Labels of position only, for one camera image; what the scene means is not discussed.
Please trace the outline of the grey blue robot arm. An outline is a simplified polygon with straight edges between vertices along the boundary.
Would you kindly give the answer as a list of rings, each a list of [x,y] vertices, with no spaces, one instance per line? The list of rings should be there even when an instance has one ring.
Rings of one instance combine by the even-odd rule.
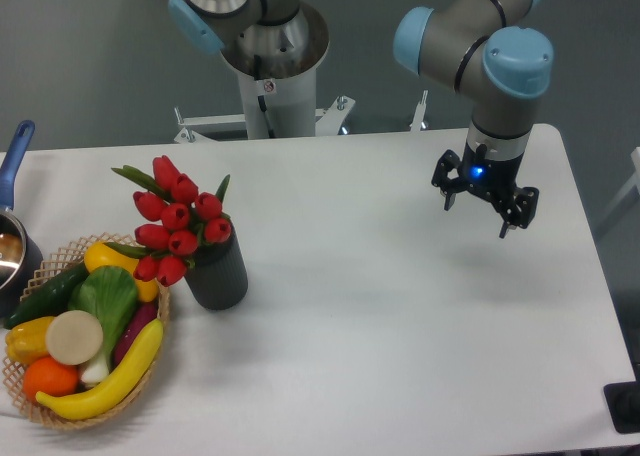
[[[455,0],[410,10],[393,39],[395,60],[472,100],[462,154],[447,151],[432,182],[452,205],[460,193],[488,202],[504,230],[526,228],[539,192],[519,187],[519,167],[554,50],[520,21],[540,0]],[[176,27],[236,73],[248,136],[315,136],[316,70],[329,47],[321,14],[302,0],[169,0]]]

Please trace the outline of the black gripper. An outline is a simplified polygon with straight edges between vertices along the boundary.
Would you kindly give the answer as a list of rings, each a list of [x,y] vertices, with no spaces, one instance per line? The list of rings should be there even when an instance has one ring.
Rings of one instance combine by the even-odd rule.
[[[461,161],[447,150],[436,163],[431,184],[444,197],[445,211],[452,208],[458,194],[466,191],[491,203],[503,219],[499,237],[504,239],[510,230],[529,227],[536,215],[539,190],[516,187],[523,155],[505,161],[487,159],[488,151],[483,155],[485,158],[480,158],[466,145]]]

